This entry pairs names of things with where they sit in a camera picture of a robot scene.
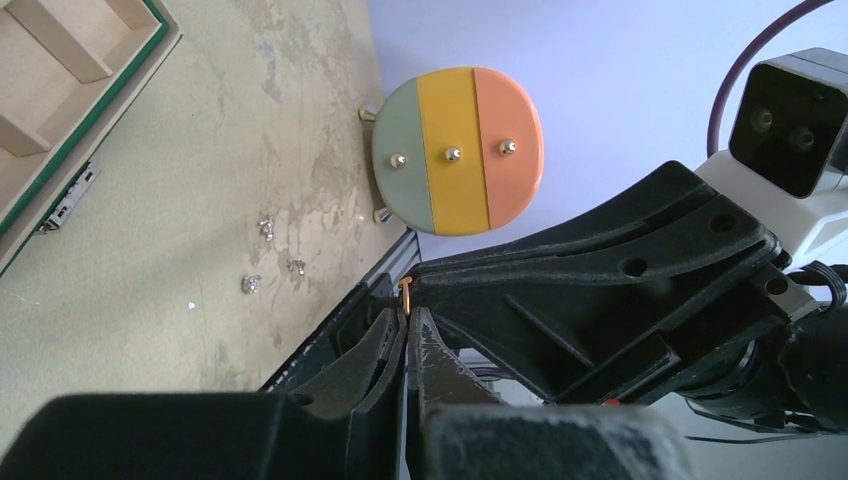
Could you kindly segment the silver earring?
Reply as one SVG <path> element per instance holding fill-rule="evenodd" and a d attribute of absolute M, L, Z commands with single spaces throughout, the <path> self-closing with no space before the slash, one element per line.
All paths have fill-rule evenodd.
<path fill-rule="evenodd" d="M 266 214 L 258 223 L 257 227 L 259 228 L 260 236 L 266 242 L 272 242 L 275 237 L 275 220 L 274 216 L 270 214 Z"/>
<path fill-rule="evenodd" d="M 289 258 L 286 260 L 286 267 L 290 272 L 303 277 L 305 275 L 306 264 L 303 260 Z"/>
<path fill-rule="evenodd" d="M 255 294 L 261 285 L 261 281 L 262 277 L 260 275 L 244 276 L 241 280 L 242 292 L 247 295 Z"/>

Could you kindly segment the green jewelry box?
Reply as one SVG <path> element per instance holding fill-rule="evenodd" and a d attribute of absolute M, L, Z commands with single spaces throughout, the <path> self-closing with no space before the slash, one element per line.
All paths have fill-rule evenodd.
<path fill-rule="evenodd" d="M 1 268 L 61 228 L 90 158 L 182 38 L 162 1 L 1 4 Z"/>

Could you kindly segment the green jewelry tray insert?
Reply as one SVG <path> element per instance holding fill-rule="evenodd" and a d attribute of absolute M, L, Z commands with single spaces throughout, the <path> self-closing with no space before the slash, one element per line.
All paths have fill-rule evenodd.
<path fill-rule="evenodd" d="M 2 2 L 3 232 L 172 27 L 158 1 Z"/>

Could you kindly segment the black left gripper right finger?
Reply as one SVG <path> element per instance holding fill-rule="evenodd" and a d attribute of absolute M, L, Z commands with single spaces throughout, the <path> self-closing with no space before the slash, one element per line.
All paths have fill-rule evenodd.
<path fill-rule="evenodd" d="M 636 406 L 516 407 L 451 350 L 430 311 L 407 343 L 406 462 L 414 479 L 693 479 L 682 436 Z"/>

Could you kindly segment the gold hoop earring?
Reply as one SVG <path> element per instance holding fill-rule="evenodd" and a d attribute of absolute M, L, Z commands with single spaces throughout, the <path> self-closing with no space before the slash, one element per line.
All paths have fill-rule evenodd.
<path fill-rule="evenodd" d="M 412 304 L 411 304 L 411 284 L 413 282 L 413 278 L 411 276 L 405 276 L 398 282 L 399 288 L 399 298 L 402 311 L 406 317 L 411 315 Z"/>

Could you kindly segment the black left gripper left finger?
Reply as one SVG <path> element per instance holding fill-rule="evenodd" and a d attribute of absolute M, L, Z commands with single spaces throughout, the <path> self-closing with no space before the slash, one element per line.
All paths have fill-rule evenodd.
<path fill-rule="evenodd" d="M 394 479 L 408 323 L 386 309 L 291 392 L 56 398 L 24 425 L 5 479 Z"/>

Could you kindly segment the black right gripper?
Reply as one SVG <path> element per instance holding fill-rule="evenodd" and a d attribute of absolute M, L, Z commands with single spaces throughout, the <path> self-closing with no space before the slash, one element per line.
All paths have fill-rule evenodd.
<path fill-rule="evenodd" d="M 693 413 L 749 431 L 846 430 L 847 267 L 815 261 L 788 277 L 827 287 L 830 301 L 681 390 Z"/>

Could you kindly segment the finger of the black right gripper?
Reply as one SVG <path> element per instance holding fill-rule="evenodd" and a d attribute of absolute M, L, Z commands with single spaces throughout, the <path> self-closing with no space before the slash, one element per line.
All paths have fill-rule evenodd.
<path fill-rule="evenodd" d="M 620 286 L 716 266 L 756 269 L 779 254 L 759 220 L 678 161 L 600 206 L 518 240 L 423 262 L 410 304 L 433 308 L 464 291 L 513 286 Z"/>
<path fill-rule="evenodd" d="M 441 291 L 437 325 L 558 404 L 786 405 L 788 315 L 757 291 Z"/>

